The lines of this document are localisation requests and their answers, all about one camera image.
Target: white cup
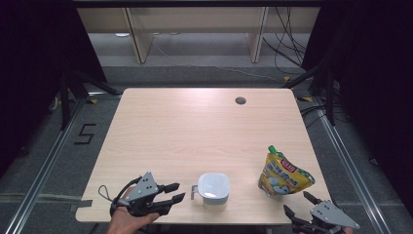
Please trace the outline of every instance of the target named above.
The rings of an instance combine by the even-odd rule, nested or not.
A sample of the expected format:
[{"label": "white cup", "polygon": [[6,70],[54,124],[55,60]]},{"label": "white cup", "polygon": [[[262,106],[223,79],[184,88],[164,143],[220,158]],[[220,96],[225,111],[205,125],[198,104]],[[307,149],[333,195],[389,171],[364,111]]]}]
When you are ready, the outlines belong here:
[{"label": "white cup", "polygon": [[191,200],[197,192],[203,197],[207,210],[222,211],[228,201],[230,179],[222,173],[203,174],[198,179],[198,185],[192,186]]}]

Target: human hand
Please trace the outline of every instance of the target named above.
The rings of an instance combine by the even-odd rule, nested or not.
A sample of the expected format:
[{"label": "human hand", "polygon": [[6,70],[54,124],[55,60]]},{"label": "human hand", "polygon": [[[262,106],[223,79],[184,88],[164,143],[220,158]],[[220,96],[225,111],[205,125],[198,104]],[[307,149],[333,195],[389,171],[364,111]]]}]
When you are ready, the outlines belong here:
[{"label": "human hand", "polygon": [[[132,187],[128,188],[123,198],[125,199],[131,191]],[[107,234],[133,234],[142,226],[155,221],[158,217],[158,213],[140,217],[132,216],[127,208],[119,207],[112,215]]]}]

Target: hole in table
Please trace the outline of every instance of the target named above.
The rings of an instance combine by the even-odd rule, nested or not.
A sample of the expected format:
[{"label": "hole in table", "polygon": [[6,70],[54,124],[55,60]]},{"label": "hole in table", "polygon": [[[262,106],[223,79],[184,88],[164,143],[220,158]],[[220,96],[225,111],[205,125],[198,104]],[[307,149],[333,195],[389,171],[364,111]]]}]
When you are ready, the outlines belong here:
[{"label": "hole in table", "polygon": [[235,102],[237,104],[245,104],[246,103],[246,99],[244,97],[237,97],[235,98]]}]

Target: black cable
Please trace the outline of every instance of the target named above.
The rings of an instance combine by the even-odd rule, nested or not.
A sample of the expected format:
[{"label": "black cable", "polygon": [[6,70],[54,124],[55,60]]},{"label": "black cable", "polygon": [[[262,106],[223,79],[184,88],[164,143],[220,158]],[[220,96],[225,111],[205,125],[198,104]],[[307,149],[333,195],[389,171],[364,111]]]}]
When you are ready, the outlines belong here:
[{"label": "black cable", "polygon": [[277,52],[278,54],[280,54],[281,56],[283,56],[284,58],[288,59],[289,61],[291,61],[292,63],[294,63],[297,66],[301,66],[300,63],[296,62],[294,59],[290,58],[289,56],[287,56],[286,54],[282,53],[281,51],[277,50],[275,47],[273,47],[272,45],[270,45],[270,43],[267,42],[267,40],[263,37],[262,40],[271,48],[273,49],[273,51]]},{"label": "black cable", "polygon": [[125,185],[125,187],[122,188],[122,190],[119,192],[118,196],[117,196],[115,199],[113,199],[112,205],[115,205],[115,206],[116,206],[116,204],[118,203],[118,201],[119,201],[119,199],[121,198],[122,194],[124,194],[125,191],[126,191],[129,187],[131,187],[133,184],[138,183],[141,178],[142,178],[142,176],[140,176],[139,178],[136,178],[136,179],[132,180],[132,181],[129,182],[127,185]]},{"label": "black cable", "polygon": [[323,116],[325,116],[325,114],[320,115],[317,119],[315,119],[313,122],[311,122],[309,125],[307,125],[306,129],[310,128],[314,123],[316,123],[317,120],[319,120]]},{"label": "black cable", "polygon": [[[289,14],[290,14],[290,10],[289,10],[289,8],[287,8],[288,9],[288,18],[287,18],[287,23],[290,23],[290,17],[289,17]],[[285,36],[285,34],[288,34],[288,29],[286,28],[286,26],[285,26],[285,24],[284,24],[284,22],[283,22],[283,20],[282,20],[282,17],[281,17],[281,15],[280,15],[280,12],[279,12],[279,10],[278,10],[278,8],[276,7],[276,11],[277,11],[277,14],[278,14],[278,16],[279,16],[279,18],[280,18],[280,21],[282,22],[282,27],[284,28],[284,32],[283,32],[283,34],[282,34],[282,39],[280,40],[280,38],[278,38],[279,39],[279,44],[278,44],[278,46],[277,46],[277,48],[276,49],[274,49],[275,50],[275,52],[276,52],[276,55],[275,55],[275,57],[274,57],[274,63],[275,63],[275,65],[276,65],[276,68],[277,68],[277,70],[278,71],[280,71],[280,72],[282,72],[282,73],[285,73],[285,74],[301,74],[301,73],[292,73],[292,72],[286,72],[286,71],[283,71],[283,70],[281,70],[280,68],[279,68],[279,66],[278,66],[278,64],[277,64],[277,53],[280,51],[280,45],[282,44],[282,40],[283,40],[283,37]]]},{"label": "black cable", "polygon": [[[106,191],[106,197],[100,193],[100,188],[104,187],[105,191]],[[97,190],[97,192],[99,193],[100,196],[102,196],[102,198],[108,200],[109,202],[112,202],[112,199],[110,199],[109,197],[109,192],[107,191],[107,187],[106,185],[100,185],[99,189]]]},{"label": "black cable", "polygon": [[281,21],[281,23],[282,23],[282,27],[283,27],[283,29],[284,29],[284,32],[283,32],[283,34],[282,34],[282,39],[280,40],[280,38],[278,38],[279,40],[280,40],[280,42],[283,40],[283,37],[284,37],[284,35],[286,34],[288,37],[289,37],[289,39],[290,39],[290,41],[291,41],[291,43],[292,43],[292,45],[293,45],[293,47],[294,47],[294,52],[295,52],[295,55],[297,56],[297,58],[298,58],[298,60],[299,60],[299,62],[301,63],[301,60],[300,60],[300,58],[302,59],[302,57],[301,57],[301,55],[300,54],[298,54],[297,53],[297,51],[298,51],[298,48],[295,46],[295,40],[294,40],[294,38],[292,37],[292,29],[291,29],[291,20],[290,20],[290,16],[291,16],[291,8],[289,8],[289,7],[287,7],[287,22],[286,23],[284,23],[284,21],[282,20],[282,16],[281,16],[281,14],[280,14],[280,12],[279,12],[279,9],[276,7],[276,11],[277,11],[277,14],[278,14],[278,16],[279,16],[279,19],[280,19],[280,21]]},{"label": "black cable", "polygon": [[291,43],[292,43],[292,46],[293,46],[293,48],[294,48],[294,52],[295,52],[295,55],[297,56],[298,61],[299,61],[300,63],[302,63],[303,57],[302,57],[301,54],[299,53],[298,48],[297,48],[297,46],[295,45],[294,38],[292,37],[292,27],[291,27],[291,20],[290,20],[290,17],[291,17],[291,8],[288,7],[288,8],[286,9],[286,11],[287,11],[288,21],[286,22],[286,29],[285,29],[285,30],[286,30],[286,32],[287,32],[287,35],[288,35],[289,39],[291,40]]},{"label": "black cable", "polygon": [[282,41],[282,39],[280,39],[280,37],[279,37],[279,35],[277,35],[277,33],[274,33],[274,34],[276,35],[276,38],[279,40],[279,42],[280,42],[283,46],[285,46],[285,47],[288,48],[289,50],[295,51],[294,48],[286,45],[286,44]]}]

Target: cup handle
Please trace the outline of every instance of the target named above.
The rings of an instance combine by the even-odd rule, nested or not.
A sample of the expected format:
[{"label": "cup handle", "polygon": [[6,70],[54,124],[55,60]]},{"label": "cup handle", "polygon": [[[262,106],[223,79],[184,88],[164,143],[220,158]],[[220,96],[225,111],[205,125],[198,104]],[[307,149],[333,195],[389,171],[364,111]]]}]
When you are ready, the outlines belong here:
[{"label": "cup handle", "polygon": [[198,193],[198,185],[192,185],[191,200],[194,200],[195,193]]}]

